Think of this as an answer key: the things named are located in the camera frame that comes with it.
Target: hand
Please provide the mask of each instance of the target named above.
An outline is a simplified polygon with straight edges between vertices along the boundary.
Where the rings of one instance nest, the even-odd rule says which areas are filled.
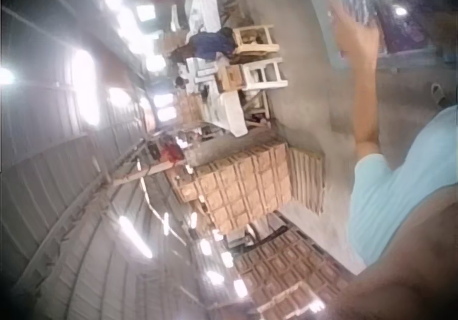
[[[375,21],[369,26],[356,22],[336,0],[329,0],[335,19],[336,41],[355,71],[375,70],[380,32]]]

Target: wooden pallet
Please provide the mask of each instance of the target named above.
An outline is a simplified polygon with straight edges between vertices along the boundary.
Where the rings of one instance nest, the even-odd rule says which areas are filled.
[[[324,158],[296,148],[288,149],[293,198],[316,214],[323,212]]]

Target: concrete floor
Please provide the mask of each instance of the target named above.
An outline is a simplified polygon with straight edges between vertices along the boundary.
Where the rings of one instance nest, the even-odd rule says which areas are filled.
[[[275,25],[281,46],[282,70],[290,84],[268,94],[279,133],[292,146],[326,155],[324,214],[318,217],[294,203],[281,211],[348,270],[359,273],[364,264],[346,233],[356,162],[351,78],[347,71],[331,68],[310,0],[246,1],[255,23]],[[437,113],[429,83],[441,82],[452,91],[455,80],[454,72],[445,69],[379,73],[381,147],[393,168]]]

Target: stack of wooden crates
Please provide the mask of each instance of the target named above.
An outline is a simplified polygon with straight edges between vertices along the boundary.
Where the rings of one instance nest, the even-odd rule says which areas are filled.
[[[297,316],[317,299],[327,303],[351,279],[297,228],[235,257],[234,263],[265,320]]]
[[[177,122],[189,125],[201,121],[200,101],[201,98],[198,94],[180,92],[177,96]]]
[[[256,145],[183,173],[174,184],[184,203],[203,196],[209,219],[227,234],[291,200],[286,144]]]

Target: blue shirt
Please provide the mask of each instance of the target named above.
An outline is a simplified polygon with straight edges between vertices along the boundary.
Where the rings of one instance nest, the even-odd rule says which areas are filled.
[[[230,57],[236,48],[235,41],[220,32],[199,32],[189,41],[194,46],[195,57],[210,61],[216,60],[218,52]]]
[[[457,110],[454,106],[439,113],[395,171],[381,154],[368,155],[356,164],[349,236],[367,266],[377,261],[423,199],[458,183]]]

